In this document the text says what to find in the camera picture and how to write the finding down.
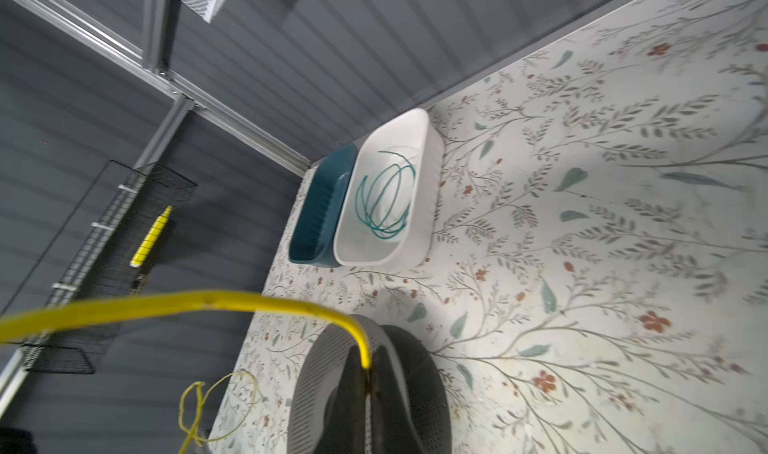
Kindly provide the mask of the grey perforated cable spool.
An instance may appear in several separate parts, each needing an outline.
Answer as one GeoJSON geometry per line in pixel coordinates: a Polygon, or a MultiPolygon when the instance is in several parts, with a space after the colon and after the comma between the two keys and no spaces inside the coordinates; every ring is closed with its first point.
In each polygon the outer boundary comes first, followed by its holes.
{"type": "MultiPolygon", "coordinates": [[[[401,396],[424,453],[449,453],[452,433],[447,395],[438,368],[421,342],[406,330],[381,326],[364,316],[365,329],[375,357],[388,357],[395,370],[401,396]]],[[[304,361],[294,390],[287,431],[290,453],[314,453],[336,396],[352,336],[335,325],[316,339],[304,361]]],[[[372,452],[371,371],[367,371],[365,452],[372,452]]]]}

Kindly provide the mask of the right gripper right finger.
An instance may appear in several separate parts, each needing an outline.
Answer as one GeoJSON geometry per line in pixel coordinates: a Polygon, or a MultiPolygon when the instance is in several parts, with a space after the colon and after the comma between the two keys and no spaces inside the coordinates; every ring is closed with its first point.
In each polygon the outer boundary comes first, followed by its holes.
{"type": "Polygon", "coordinates": [[[388,357],[373,360],[370,396],[372,452],[424,453],[388,357]]]}

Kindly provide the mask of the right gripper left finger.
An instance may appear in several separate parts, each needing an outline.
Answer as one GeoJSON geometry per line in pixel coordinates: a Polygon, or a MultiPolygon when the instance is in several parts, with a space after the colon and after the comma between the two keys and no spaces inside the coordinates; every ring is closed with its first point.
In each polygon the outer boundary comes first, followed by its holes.
{"type": "Polygon", "coordinates": [[[315,454],[365,452],[366,397],[367,371],[360,350],[351,348],[315,454]]]}

